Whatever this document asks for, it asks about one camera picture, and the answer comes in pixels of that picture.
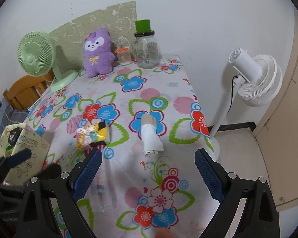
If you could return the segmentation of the right hand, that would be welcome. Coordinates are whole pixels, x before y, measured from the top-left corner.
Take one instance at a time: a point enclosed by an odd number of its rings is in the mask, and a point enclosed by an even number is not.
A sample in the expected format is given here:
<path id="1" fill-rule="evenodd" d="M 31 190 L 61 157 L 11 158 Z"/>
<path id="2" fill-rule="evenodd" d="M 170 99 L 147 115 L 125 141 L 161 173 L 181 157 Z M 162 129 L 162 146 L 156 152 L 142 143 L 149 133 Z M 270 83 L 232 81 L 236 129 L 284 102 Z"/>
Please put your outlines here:
<path id="1" fill-rule="evenodd" d="M 167 228 L 160 228 L 156 232 L 156 238 L 175 238 Z"/>

